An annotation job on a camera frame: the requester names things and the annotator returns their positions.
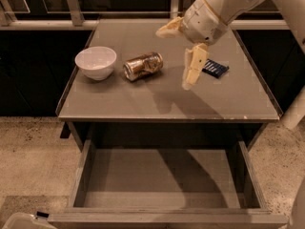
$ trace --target white cylinder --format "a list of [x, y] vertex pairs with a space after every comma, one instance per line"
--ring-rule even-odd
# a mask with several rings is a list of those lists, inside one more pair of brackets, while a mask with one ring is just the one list
[[305, 115], [305, 87], [295, 98], [295, 101], [281, 118], [281, 122], [288, 129], [293, 129]]

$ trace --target drawer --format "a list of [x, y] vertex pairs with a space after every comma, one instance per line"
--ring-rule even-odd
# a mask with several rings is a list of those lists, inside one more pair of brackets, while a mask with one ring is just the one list
[[238, 126], [92, 124], [58, 228], [278, 228]]

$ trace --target floor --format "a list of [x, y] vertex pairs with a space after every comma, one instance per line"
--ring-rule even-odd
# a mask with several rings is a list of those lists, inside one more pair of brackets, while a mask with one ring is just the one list
[[[56, 117], [0, 117], [0, 228], [16, 212], [64, 210], [80, 153], [62, 127]], [[269, 208], [288, 218], [305, 193], [305, 119], [293, 130], [269, 124], [250, 157]]]

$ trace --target can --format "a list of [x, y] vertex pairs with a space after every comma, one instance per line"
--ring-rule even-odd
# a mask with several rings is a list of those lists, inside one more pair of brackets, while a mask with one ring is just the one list
[[127, 60], [123, 65], [125, 76], [135, 81], [144, 76], [157, 73], [163, 67], [163, 59], [158, 52], [148, 52], [136, 58]]

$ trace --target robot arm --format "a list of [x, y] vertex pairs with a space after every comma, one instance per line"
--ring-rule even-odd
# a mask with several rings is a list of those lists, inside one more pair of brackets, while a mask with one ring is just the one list
[[[205, 65], [203, 60], [208, 57], [208, 46], [216, 43], [239, 14], [263, 1], [265, 0], [195, 0], [183, 18], [178, 17], [158, 30], [156, 34], [159, 37], [184, 34], [197, 44], [185, 52], [185, 71], [182, 77], [184, 89], [190, 89], [200, 76]], [[305, 53], [305, 0], [273, 1]]]

